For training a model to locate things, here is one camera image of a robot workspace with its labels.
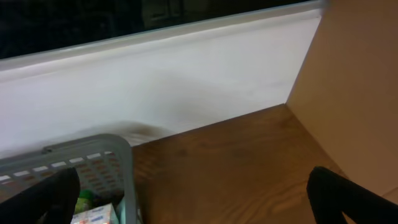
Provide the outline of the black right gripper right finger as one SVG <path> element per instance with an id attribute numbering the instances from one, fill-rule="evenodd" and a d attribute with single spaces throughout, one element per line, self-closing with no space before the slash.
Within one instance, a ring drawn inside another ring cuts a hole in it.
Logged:
<path id="1" fill-rule="evenodd" d="M 397 205 L 354 182 L 316 166 L 307 182 L 307 195 L 317 224 L 397 223 Z"/>

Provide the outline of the tissue pack multipack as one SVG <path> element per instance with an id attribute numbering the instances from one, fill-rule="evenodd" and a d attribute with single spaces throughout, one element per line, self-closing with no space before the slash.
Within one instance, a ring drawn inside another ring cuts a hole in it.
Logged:
<path id="1" fill-rule="evenodd" d="M 119 224 L 111 203 L 73 216 L 71 224 Z"/>

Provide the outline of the green lid jar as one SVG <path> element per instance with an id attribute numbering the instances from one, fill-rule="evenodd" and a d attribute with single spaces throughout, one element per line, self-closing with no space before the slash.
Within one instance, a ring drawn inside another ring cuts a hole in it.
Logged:
<path id="1" fill-rule="evenodd" d="M 81 190 L 77 198 L 74 214 L 91 210 L 93 207 L 94 193 L 90 190 Z"/>

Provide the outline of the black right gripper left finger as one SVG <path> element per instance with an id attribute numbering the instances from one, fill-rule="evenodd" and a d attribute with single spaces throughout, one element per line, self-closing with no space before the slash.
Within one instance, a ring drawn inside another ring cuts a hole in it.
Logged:
<path id="1" fill-rule="evenodd" d="M 70 224 L 80 194 L 75 168 L 58 171 L 1 203 L 1 224 Z"/>

